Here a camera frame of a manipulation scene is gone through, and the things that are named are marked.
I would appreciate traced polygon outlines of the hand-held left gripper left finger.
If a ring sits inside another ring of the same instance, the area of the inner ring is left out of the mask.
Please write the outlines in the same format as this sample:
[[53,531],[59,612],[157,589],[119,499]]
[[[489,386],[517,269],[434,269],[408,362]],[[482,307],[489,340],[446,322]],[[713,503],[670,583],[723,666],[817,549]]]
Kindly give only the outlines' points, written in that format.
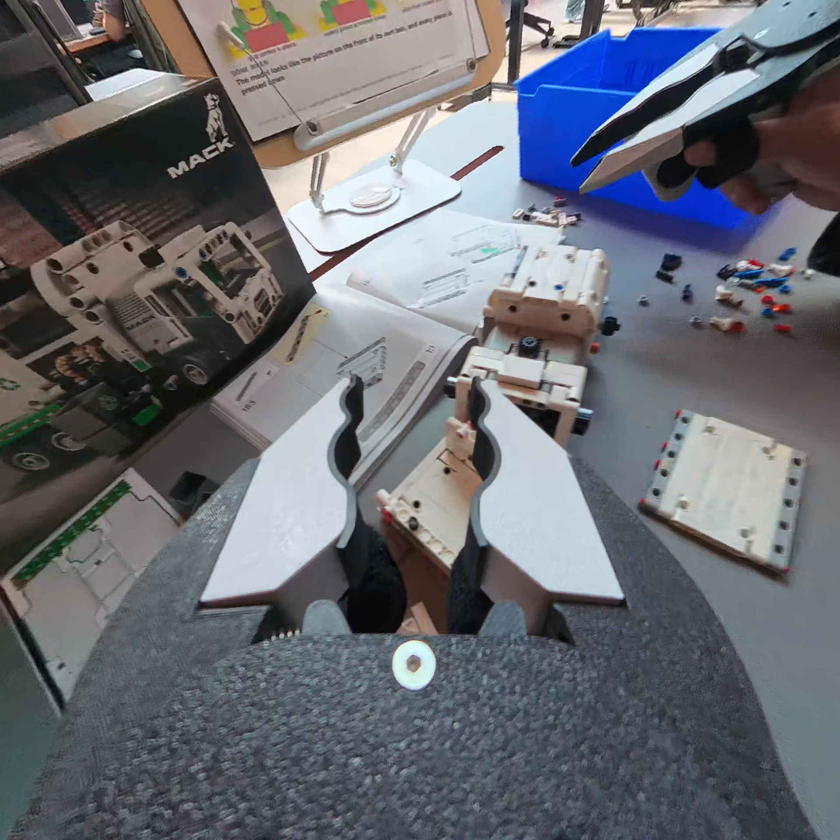
[[301,625],[365,573],[365,523],[350,483],[364,387],[342,379],[259,458],[200,598],[204,608],[274,606]]

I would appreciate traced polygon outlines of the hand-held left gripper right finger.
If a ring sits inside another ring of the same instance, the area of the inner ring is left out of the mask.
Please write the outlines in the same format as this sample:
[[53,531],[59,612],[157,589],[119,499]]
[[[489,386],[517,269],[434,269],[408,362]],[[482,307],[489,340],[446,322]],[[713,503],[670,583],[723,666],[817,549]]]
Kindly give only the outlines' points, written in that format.
[[469,509],[467,580],[526,625],[561,603],[624,606],[601,534],[566,451],[495,380],[475,378],[469,422],[480,478]]

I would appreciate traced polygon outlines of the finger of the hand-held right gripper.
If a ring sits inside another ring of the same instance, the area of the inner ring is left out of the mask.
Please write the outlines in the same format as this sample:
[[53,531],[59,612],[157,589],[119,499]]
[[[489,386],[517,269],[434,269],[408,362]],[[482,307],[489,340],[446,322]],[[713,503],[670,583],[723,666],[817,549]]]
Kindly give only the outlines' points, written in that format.
[[580,186],[592,193],[640,173],[656,194],[684,194],[699,170],[685,152],[749,121],[757,73],[698,70],[656,78],[587,139],[577,163],[597,158]]
[[582,144],[572,167],[650,167],[677,155],[687,133],[750,82],[750,45],[710,38],[651,81]]

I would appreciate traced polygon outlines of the white lego truck model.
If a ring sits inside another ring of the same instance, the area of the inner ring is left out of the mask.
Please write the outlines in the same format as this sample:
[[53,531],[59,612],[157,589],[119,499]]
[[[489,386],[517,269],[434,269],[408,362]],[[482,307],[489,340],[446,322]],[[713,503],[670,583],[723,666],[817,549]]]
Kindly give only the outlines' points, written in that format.
[[[455,414],[443,436],[395,489],[376,494],[385,539],[408,573],[409,601],[430,596],[432,620],[449,634],[477,633],[494,605],[467,580],[469,509],[480,485],[471,459],[471,384],[497,381],[567,453],[571,437],[592,421],[582,397],[596,334],[620,329],[615,318],[602,318],[609,276],[600,249],[526,247],[490,292],[478,344],[448,382]],[[532,634],[571,638],[555,606],[547,625],[526,626]]]

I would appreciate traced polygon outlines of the person's right forearm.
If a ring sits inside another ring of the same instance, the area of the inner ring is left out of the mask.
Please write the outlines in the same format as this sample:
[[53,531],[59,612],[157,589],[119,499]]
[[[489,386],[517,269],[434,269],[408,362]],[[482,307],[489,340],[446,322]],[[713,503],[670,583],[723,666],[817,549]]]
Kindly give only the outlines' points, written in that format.
[[815,241],[806,267],[830,277],[840,276],[840,216],[837,213]]

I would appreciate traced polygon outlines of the pile of mixed lego pieces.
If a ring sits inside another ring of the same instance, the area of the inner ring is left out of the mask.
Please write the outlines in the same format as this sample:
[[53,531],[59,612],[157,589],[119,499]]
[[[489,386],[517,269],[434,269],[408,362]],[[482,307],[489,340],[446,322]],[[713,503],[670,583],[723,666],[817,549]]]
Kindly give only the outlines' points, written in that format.
[[511,220],[522,224],[536,224],[548,228],[568,228],[576,226],[581,220],[580,213],[571,212],[566,196],[557,195],[551,204],[539,207],[533,203],[526,208],[519,208],[511,215]]

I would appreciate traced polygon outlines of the scattered small lego pieces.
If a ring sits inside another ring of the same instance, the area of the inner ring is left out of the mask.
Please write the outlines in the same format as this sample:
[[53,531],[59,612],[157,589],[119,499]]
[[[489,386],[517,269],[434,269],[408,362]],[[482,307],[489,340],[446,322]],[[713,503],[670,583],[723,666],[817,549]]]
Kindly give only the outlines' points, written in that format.
[[791,333],[792,326],[787,319],[793,314],[793,307],[787,298],[793,295],[793,280],[811,280],[816,276],[814,268],[793,263],[796,254],[796,248],[788,248],[774,262],[741,259],[722,266],[716,273],[718,283],[713,300],[728,314],[707,318],[693,315],[689,318],[690,327],[700,329],[709,326],[728,334],[746,332],[749,312],[744,294],[749,292],[757,296],[759,316],[772,321],[774,333]]

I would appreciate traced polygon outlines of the white lego panel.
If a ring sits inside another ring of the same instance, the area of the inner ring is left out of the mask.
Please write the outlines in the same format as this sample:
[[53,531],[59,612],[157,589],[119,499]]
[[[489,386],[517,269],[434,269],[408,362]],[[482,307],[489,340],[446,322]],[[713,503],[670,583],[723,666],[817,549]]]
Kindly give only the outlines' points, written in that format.
[[808,457],[774,437],[678,410],[642,512],[773,574],[791,567]]

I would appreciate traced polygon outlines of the black lego set box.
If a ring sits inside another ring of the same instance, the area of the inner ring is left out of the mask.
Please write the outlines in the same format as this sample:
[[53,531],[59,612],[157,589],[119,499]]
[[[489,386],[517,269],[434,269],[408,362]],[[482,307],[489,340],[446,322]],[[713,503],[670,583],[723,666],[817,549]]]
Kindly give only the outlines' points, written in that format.
[[2,571],[313,295],[222,84],[157,74],[2,138]]

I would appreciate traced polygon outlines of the person's right hand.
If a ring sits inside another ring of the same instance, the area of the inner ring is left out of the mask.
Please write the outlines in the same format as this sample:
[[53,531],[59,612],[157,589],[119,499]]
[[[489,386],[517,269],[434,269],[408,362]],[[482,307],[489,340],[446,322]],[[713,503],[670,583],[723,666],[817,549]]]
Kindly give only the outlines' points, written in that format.
[[782,170],[793,195],[824,211],[839,209],[839,80],[822,77],[798,95],[787,112],[753,125],[758,162]]

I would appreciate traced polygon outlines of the blue plastic bin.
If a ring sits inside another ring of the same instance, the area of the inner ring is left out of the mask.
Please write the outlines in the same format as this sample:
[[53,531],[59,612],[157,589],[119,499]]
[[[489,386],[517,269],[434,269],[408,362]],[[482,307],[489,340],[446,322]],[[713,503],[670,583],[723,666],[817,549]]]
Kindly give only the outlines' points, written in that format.
[[[517,84],[521,178],[577,193],[596,163],[592,159],[571,164],[582,144],[650,81],[718,31],[635,28],[618,37],[606,30],[521,78]],[[640,173],[591,194],[638,212],[704,224],[741,238],[770,219],[770,215],[749,215],[698,184],[672,203],[661,202]]]

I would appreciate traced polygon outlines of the small black tray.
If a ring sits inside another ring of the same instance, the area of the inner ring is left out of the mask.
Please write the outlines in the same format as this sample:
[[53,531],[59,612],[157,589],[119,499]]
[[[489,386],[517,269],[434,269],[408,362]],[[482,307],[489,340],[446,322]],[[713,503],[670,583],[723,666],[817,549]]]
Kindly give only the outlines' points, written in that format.
[[219,484],[205,475],[186,470],[181,473],[166,497],[173,509],[185,522],[188,520],[214,493]]

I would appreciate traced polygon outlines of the black office chair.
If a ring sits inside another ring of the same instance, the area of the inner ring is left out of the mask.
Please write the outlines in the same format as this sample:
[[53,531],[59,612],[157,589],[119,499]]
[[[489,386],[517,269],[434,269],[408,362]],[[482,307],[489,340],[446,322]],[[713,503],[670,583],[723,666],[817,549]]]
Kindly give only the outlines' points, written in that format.
[[[530,5],[537,4],[538,2],[530,2],[530,1],[522,1],[520,2],[522,8],[522,31],[520,37],[520,47],[525,46],[524,43],[524,36],[528,32],[534,33],[539,39],[539,46],[541,49],[548,49],[552,46],[553,37],[555,35],[555,30],[553,27],[552,22],[546,18],[541,17],[539,14],[535,14],[533,10],[529,7]],[[505,9],[505,17],[506,17],[506,41],[507,41],[507,52],[510,52],[510,41],[511,41],[511,18],[512,18],[512,1],[505,1],[502,3]]]

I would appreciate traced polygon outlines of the white printed cardboard sheet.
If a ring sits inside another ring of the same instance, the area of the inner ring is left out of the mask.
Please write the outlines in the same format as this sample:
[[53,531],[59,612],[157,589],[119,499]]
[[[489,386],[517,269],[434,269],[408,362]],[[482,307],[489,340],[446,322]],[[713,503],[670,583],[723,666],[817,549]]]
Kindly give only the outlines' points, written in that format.
[[4,603],[58,708],[126,594],[182,523],[127,469],[5,573]]

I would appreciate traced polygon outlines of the wooden document stand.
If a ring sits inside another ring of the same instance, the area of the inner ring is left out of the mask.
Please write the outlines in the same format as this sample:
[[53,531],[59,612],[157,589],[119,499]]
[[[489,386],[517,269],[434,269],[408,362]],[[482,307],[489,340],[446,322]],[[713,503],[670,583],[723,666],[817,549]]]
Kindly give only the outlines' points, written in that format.
[[[182,74],[214,76],[220,82],[179,2],[142,2],[142,6]],[[293,206],[288,219],[319,253],[330,255],[362,243],[460,194],[453,177],[412,160],[410,153],[439,104],[486,87],[501,65],[506,44],[501,6],[498,2],[476,3],[489,44],[486,56],[329,116],[307,120],[259,142],[250,139],[241,123],[258,163],[265,168],[312,158],[309,199]],[[387,164],[323,189],[333,147],[405,118],[411,121]]]

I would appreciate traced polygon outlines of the open instruction booklet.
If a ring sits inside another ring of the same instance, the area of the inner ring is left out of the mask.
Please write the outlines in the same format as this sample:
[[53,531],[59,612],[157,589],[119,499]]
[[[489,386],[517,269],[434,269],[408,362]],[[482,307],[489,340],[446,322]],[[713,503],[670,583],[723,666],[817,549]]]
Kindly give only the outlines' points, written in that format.
[[561,228],[445,209],[397,229],[331,269],[281,338],[212,400],[211,412],[265,450],[334,386],[356,376],[363,484],[437,400],[475,341],[492,289],[528,246]]

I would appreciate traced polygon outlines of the printed instruction sheet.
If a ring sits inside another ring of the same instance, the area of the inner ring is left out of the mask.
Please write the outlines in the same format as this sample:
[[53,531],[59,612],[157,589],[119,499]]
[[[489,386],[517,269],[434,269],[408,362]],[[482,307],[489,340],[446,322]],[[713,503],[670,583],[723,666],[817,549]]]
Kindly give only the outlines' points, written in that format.
[[178,4],[253,142],[489,53],[476,2]]

